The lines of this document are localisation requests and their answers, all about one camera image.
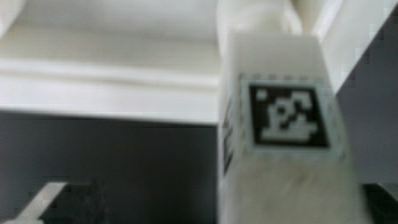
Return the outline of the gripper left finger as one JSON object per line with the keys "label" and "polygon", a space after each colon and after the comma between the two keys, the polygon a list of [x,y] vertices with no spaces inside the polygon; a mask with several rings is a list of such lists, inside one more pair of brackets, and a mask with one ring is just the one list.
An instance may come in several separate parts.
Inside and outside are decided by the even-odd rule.
{"label": "gripper left finger", "polygon": [[60,194],[62,189],[66,188],[66,182],[50,182],[44,184],[27,207],[21,210],[21,213],[14,219],[12,224],[44,224],[41,216],[44,214],[46,209],[50,208],[50,204],[55,201],[55,198]]}

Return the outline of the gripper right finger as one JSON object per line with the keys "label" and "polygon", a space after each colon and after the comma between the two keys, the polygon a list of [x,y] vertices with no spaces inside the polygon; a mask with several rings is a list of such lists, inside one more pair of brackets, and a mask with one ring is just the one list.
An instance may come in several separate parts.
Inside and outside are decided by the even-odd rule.
{"label": "gripper right finger", "polygon": [[398,224],[398,183],[368,183],[364,192],[375,224]]}

